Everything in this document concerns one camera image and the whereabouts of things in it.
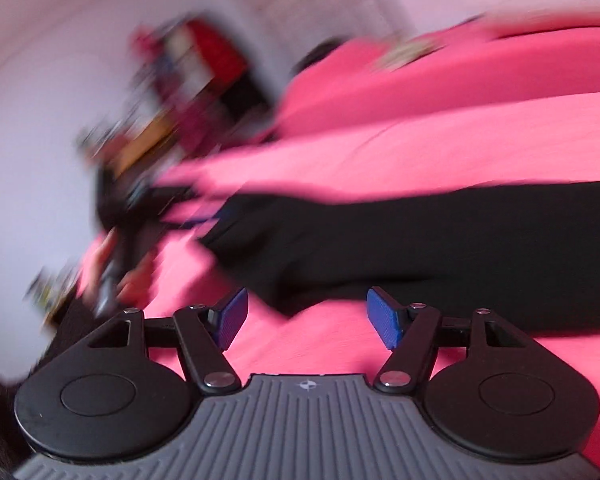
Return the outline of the person's left hand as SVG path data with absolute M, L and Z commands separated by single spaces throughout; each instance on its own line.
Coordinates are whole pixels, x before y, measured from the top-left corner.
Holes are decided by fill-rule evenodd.
M 151 247 L 143 258 L 121 273 L 123 260 L 119 258 L 121 250 L 120 236 L 116 229 L 108 231 L 99 241 L 92 253 L 91 259 L 82 274 L 82 302 L 87 309 L 97 308 L 100 296 L 100 286 L 112 276 L 117 279 L 114 289 L 116 300 L 124 306 L 144 310 L 151 302 L 151 286 L 154 282 L 158 250 Z

